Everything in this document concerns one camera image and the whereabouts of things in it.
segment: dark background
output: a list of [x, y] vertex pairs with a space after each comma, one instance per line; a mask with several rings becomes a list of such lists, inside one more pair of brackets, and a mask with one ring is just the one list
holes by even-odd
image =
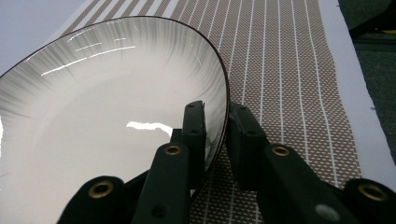
[[[391, 0], [339, 0], [349, 29], [383, 12]], [[392, 39], [396, 35], [367, 34], [360, 39]], [[376, 114], [387, 137], [390, 153], [396, 163], [396, 51], [357, 49], [361, 70]]]

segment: white stripe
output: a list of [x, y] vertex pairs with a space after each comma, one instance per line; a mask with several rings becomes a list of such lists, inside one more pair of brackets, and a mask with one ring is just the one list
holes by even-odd
[[239, 4], [238, 20], [236, 21], [235, 34], [233, 35], [233, 51], [231, 53], [230, 66], [228, 67], [228, 77], [231, 76], [231, 67], [233, 66], [233, 52], [235, 51], [235, 42], [238, 35], [239, 18], [241, 18], [242, 1]]
[[260, 101], [260, 125], [262, 126], [262, 107], [264, 102], [264, 76], [265, 76], [265, 37], [267, 33], [265, 33], [265, 29], [267, 28], [267, 1], [265, 0], [264, 7], [264, 28], [262, 34], [262, 99]]
[[110, 4], [108, 4], [108, 6], [105, 8], [105, 10], [103, 10], [102, 14], [100, 14], [100, 16], [98, 17], [98, 19], [96, 19], [95, 22], [103, 21], [107, 16], [107, 14], [111, 11], [111, 9], [113, 9], [113, 7], [117, 4], [117, 2], [118, 1], [111, 1]]
[[218, 13], [219, 2], [220, 2], [220, 0], [218, 1], [218, 4], [216, 5], [215, 14], [213, 15], [212, 22], [210, 23], [210, 29], [209, 29], [209, 34], [207, 35], [207, 38], [209, 38], [210, 34], [212, 33], [213, 22], [215, 21], [216, 14]]
[[223, 29], [221, 31], [221, 37], [220, 37], [220, 42], [219, 42], [219, 46], [218, 46], [218, 51], [220, 51], [220, 49], [221, 49], [221, 43], [222, 43], [222, 38], [224, 35], [225, 24], [227, 23], [228, 11], [230, 10], [230, 4], [231, 4], [231, 0], [228, 1], [227, 12], [225, 13], [225, 19], [224, 19], [224, 23], [223, 23]]
[[114, 18], [119, 18], [122, 16], [123, 12], [126, 10], [126, 8], [133, 2], [134, 0], [126, 0], [121, 7], [119, 8], [119, 10], [116, 12], [116, 14], [114, 14], [113, 19]]
[[303, 105], [303, 91], [301, 87], [301, 71], [300, 71], [300, 58], [299, 51], [297, 47], [297, 29], [296, 29], [296, 19], [294, 16], [294, 4], [293, 0], [291, 1], [291, 13], [293, 16], [293, 29], [294, 29], [294, 46], [296, 49], [296, 63], [297, 63], [297, 75], [298, 75], [298, 92], [300, 98], [300, 109], [301, 109], [301, 118], [303, 120], [303, 130], [304, 130], [304, 147], [305, 147], [305, 162], [309, 165], [309, 151], [308, 151], [308, 139], [306, 136], [306, 125], [305, 125], [305, 114], [304, 114], [304, 105]]
[[195, 13], [195, 9], [197, 8], [197, 5], [198, 5], [198, 1], [196, 1], [196, 2], [195, 2], [194, 9], [192, 10], [192, 13], [191, 13], [191, 15], [190, 15], [189, 22], [188, 22], [187, 24], [190, 24], [190, 22], [191, 22], [191, 19], [192, 19], [192, 16], [193, 16], [193, 15], [194, 15], [194, 13]]
[[154, 16], [155, 12], [157, 12], [158, 8], [160, 7], [162, 0], [155, 0], [151, 7], [148, 9], [148, 13], [146, 13], [146, 16]]
[[147, 0], [140, 0], [136, 6], [134, 7], [134, 10], [132, 10], [130, 16], [137, 16], [139, 14], [140, 10], [142, 10], [143, 6], [147, 3]]
[[178, 1], [172, 0], [169, 2], [168, 6], [166, 7], [165, 11], [163, 12], [162, 17], [171, 18], [175, 8], [177, 6]]
[[283, 131], [283, 95], [282, 95], [282, 48], [280, 45], [280, 1], [277, 1], [278, 53], [279, 53], [279, 113], [280, 113], [280, 143], [285, 144]]
[[1, 122], [1, 116], [0, 116], [0, 158], [1, 158], [1, 142], [3, 141], [3, 123]]
[[213, 173], [210, 175], [210, 179], [208, 180], [209, 186], [207, 187], [207, 196], [206, 196], [206, 202], [205, 202], [204, 224], [206, 223], [207, 211], [209, 209], [209, 199], [210, 199], [210, 193], [212, 191], [212, 179], [213, 179]]
[[178, 21], [180, 21], [181, 16], [183, 15], [184, 10], [186, 10], [186, 7], [189, 4], [189, 2], [190, 2], [190, 0], [187, 0], [186, 5], [184, 5], [183, 10], [181, 10], [180, 16], [178, 16], [178, 19], [177, 19]]
[[81, 22], [76, 26], [75, 30], [81, 29], [85, 26], [88, 20], [95, 14], [95, 12], [99, 9], [99, 7], [105, 2], [106, 0], [100, 0], [92, 9], [91, 11], [81, 20]]
[[205, 16], [205, 14], [206, 14], [207, 5], [209, 5], [209, 0], [206, 0], [206, 5], [205, 5], [205, 8], [204, 8], [204, 13], [202, 14], [201, 20], [199, 21], [198, 30], [201, 28], [201, 23], [202, 23], [202, 21], [204, 20], [204, 16]]
[[231, 193], [231, 202], [230, 202], [230, 216], [228, 218], [228, 223], [233, 223], [233, 195], [235, 193], [235, 185], [233, 184], [233, 191]]
[[320, 107], [321, 107], [322, 112], [323, 112], [323, 118], [324, 118], [325, 123], [326, 123], [327, 135], [329, 137], [329, 148], [330, 148], [330, 156], [332, 158], [332, 174], [334, 175], [334, 185], [338, 188], [337, 173], [336, 173], [336, 170], [335, 170], [334, 152], [333, 152], [333, 147], [332, 147], [332, 134], [330, 132], [330, 124], [329, 124], [329, 121], [327, 119], [326, 108], [324, 107], [323, 100], [322, 100], [322, 95], [321, 95], [320, 77], [319, 77], [319, 69], [318, 69], [318, 58], [317, 58], [317, 53], [316, 53], [316, 50], [315, 50], [314, 40], [312, 38], [312, 33], [311, 33], [311, 24], [309, 22], [308, 6], [306, 4], [306, 0], [304, 0], [304, 2], [305, 2], [305, 12], [306, 12], [307, 25], [308, 25], [309, 39], [311, 41], [312, 51], [314, 53], [315, 68], [316, 68], [316, 72], [317, 72], [318, 95], [319, 95]]
[[247, 42], [247, 59], [246, 59], [246, 64], [245, 64], [245, 76], [244, 76], [244, 88], [242, 89], [242, 101], [241, 104], [243, 105], [245, 103], [245, 91], [246, 91], [246, 85], [247, 85], [247, 77], [248, 77], [248, 59], [250, 56], [250, 38], [251, 38], [251, 27], [253, 25], [253, 13], [254, 13], [254, 0], [251, 4], [251, 14], [250, 14], [250, 27], [248, 29], [248, 42]]

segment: patterned mat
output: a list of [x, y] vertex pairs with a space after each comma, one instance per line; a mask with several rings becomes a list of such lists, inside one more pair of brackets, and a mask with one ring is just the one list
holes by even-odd
[[[92, 0], [65, 29], [126, 16], [171, 18], [208, 37], [231, 99], [248, 106], [272, 143], [294, 147], [326, 182], [361, 175], [317, 1]], [[255, 193], [238, 190], [223, 149], [191, 207], [191, 223], [262, 223]]]

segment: table surface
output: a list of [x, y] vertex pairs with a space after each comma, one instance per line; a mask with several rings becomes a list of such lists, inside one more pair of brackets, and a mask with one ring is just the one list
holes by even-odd
[[[231, 100], [251, 109], [272, 143], [294, 147], [336, 187], [364, 176], [396, 190], [396, 169], [336, 1], [0, 4], [1, 74], [51, 40], [99, 21], [135, 15], [182, 21], [217, 47]], [[191, 222], [262, 222], [255, 193], [233, 182], [225, 150], [191, 208]]]

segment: white plate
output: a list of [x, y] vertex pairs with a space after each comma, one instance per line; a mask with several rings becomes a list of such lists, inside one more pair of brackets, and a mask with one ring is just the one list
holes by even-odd
[[224, 135], [227, 76], [212, 45], [176, 21], [105, 21], [33, 53], [0, 78], [0, 223], [55, 223], [88, 180], [143, 173], [196, 100], [207, 168]]

